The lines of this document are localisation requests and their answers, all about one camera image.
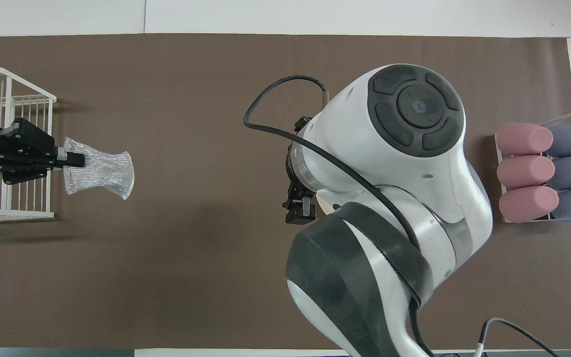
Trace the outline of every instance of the brown paper mat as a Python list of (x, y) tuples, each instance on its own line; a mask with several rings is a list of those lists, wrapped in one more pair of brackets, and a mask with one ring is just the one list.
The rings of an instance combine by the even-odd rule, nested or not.
[[(335, 94), (388, 63), (439, 72), (466, 107), (467, 158), (496, 207), (492, 135), (571, 104), (564, 39), (140, 34), (0, 38), (0, 66), (59, 97), (55, 136), (129, 151), (136, 184), (66, 196), (45, 222), (0, 224), (0, 346), (306, 348), (335, 345), (290, 300), (284, 223), (288, 143), (242, 126), (265, 86), (315, 76)], [(254, 120), (291, 129), (320, 109), (291, 83)], [(511, 319), (571, 348), (571, 227), (508, 225), (419, 315), (432, 348), (474, 348), (484, 319)], [(488, 348), (533, 348), (492, 328)]]

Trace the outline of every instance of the robotic hand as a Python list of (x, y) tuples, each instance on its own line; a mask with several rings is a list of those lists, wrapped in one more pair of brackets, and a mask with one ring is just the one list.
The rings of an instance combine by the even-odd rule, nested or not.
[(64, 147), (56, 147), (52, 136), (23, 118), (0, 128), (0, 173), (4, 183), (40, 179), (48, 171), (61, 169), (68, 194), (104, 187), (127, 199), (133, 189), (134, 170), (126, 151), (106, 154), (71, 138), (66, 138)]
[(52, 136), (23, 118), (0, 128), (0, 172), (7, 185), (40, 179), (63, 166), (84, 167), (85, 157), (55, 147)]
[[(247, 121), (260, 99), (244, 123), (268, 131)], [(286, 221), (312, 221), (314, 194), (328, 214), (296, 235), (288, 289), (350, 355), (425, 357), (428, 348), (406, 332), (409, 310), (414, 322), (433, 290), (488, 239), (492, 213), (464, 157), (465, 129), (445, 79), (397, 64), (362, 75), (299, 120), (297, 136), (283, 135), (294, 141)]]

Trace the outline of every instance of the cable connector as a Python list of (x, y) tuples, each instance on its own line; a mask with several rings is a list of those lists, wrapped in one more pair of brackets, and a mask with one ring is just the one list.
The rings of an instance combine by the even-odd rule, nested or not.
[(294, 124), (294, 132), (298, 133), (299, 131), (301, 131), (301, 129), (303, 129), (303, 127), (308, 124), (310, 122), (310, 120), (312, 120), (311, 117), (309, 116), (302, 116), (301, 119), (297, 120)]
[(478, 343), (477, 348), (475, 348), (475, 353), (473, 354), (473, 357), (482, 357), (482, 353), (483, 353), (483, 343)]

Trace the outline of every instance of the black rubber pad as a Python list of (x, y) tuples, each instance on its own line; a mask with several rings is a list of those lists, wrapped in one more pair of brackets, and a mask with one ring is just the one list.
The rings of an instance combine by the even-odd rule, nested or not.
[(421, 307), (433, 294), (433, 271), (408, 238), (371, 208), (347, 202), (335, 214), (351, 223), (383, 254)]
[(351, 229), (336, 214), (298, 233), (285, 276), (297, 284), (363, 357), (399, 357), (378, 282)]
[(379, 135), (411, 156), (447, 152), (464, 129), (462, 103), (453, 87), (416, 65), (391, 65), (374, 74), (367, 108)]

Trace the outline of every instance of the black cable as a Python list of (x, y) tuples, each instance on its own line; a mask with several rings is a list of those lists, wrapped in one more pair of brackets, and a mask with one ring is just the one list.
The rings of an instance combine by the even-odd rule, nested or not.
[(493, 322), (499, 322), (499, 323), (503, 323), (504, 325), (508, 326), (508, 327), (512, 327), (515, 330), (517, 330), (518, 332), (520, 332), (521, 334), (525, 335), (526, 337), (528, 337), (529, 339), (531, 339), (534, 343), (536, 343), (537, 345), (539, 345), (541, 348), (543, 348), (544, 350), (546, 350), (549, 354), (553, 355), (554, 357), (559, 357), (559, 355), (557, 355), (557, 353), (555, 353), (555, 351), (551, 350), (548, 346), (546, 346), (544, 343), (542, 343), (541, 341), (539, 341), (536, 337), (534, 337), (533, 335), (530, 335), (526, 330), (523, 330), (523, 328), (515, 325), (514, 323), (511, 323), (510, 321), (506, 321), (505, 319), (500, 319), (500, 318), (491, 318), (491, 319), (487, 319), (486, 322), (484, 323), (483, 327), (482, 327), (482, 333), (480, 334), (480, 340), (479, 343), (481, 344), (485, 344), (486, 341), (486, 335), (488, 334), (488, 328), (490, 326), (491, 323)]
[(424, 352), (426, 352), (429, 357), (435, 357), (429, 346), (426, 345), (424, 339), (422, 339), (422, 334), (420, 333), (419, 328), (417, 327), (417, 302), (414, 298), (411, 299), (411, 302), (408, 303), (408, 312), (409, 318), (411, 320), (411, 330), (413, 331), (413, 337), (417, 342), (417, 345), (422, 348)]
[(283, 131), (281, 129), (273, 128), (271, 126), (253, 124), (249, 121), (249, 118), (250, 118), (250, 115), (252, 114), (252, 111), (254, 111), (254, 109), (261, 102), (261, 100), (263, 99), (263, 97), (265, 95), (267, 95), (270, 91), (272, 91), (277, 86), (279, 86), (285, 82), (295, 80), (295, 79), (303, 79), (304, 81), (310, 81), (312, 83), (317, 84), (317, 86), (319, 86), (321, 88), (321, 90), (324, 92), (324, 95), (327, 92), (323, 83), (321, 83), (318, 79), (310, 77), (308, 75), (290, 75), (288, 77), (284, 77), (284, 78), (279, 79), (278, 81), (270, 84), (270, 86), (268, 86), (268, 88), (263, 90), (261, 92), (261, 94), (257, 97), (257, 99), (255, 99), (254, 102), (252, 102), (252, 104), (250, 105), (250, 107), (248, 108), (248, 110), (246, 111), (246, 113), (244, 115), (244, 125), (250, 129), (265, 131), (267, 133), (283, 136), (284, 138), (287, 138), (288, 140), (292, 140), (293, 142), (299, 143), (299, 144), (303, 145), (304, 147), (307, 147), (311, 151), (314, 151), (317, 154), (319, 154), (322, 158), (324, 158), (327, 161), (336, 165), (336, 167), (338, 167), (338, 169), (341, 169), (343, 172), (345, 172), (345, 174), (348, 174), (352, 179), (356, 180), (362, 187), (364, 187), (372, 195), (374, 195), (375, 198), (377, 198), (379, 201), (381, 201), (381, 203), (383, 203), (383, 205), (385, 207), (387, 207), (387, 209), (390, 210), (394, 214), (394, 216), (398, 219), (400, 225), (405, 230), (406, 235), (408, 236), (408, 239), (411, 242), (411, 244), (413, 244), (415, 246), (415, 248), (420, 249), (420, 244), (417, 241), (417, 236), (415, 235), (413, 228), (411, 227), (410, 223), (408, 223), (408, 220), (402, 214), (402, 212), (400, 212), (400, 210), (385, 195), (383, 195), (383, 193), (380, 192), (380, 190), (376, 186), (372, 185), (369, 181), (367, 181), (358, 172), (354, 171), (354, 169), (352, 169), (351, 167), (349, 167), (348, 165), (343, 163), (341, 160), (338, 160), (338, 158), (336, 158), (336, 156), (331, 155), (329, 152), (325, 151), (324, 149), (321, 149), (319, 146), (317, 146), (315, 144), (312, 144), (308, 140), (301, 138), (300, 136), (294, 135), (294, 134), (289, 133), (287, 131)]

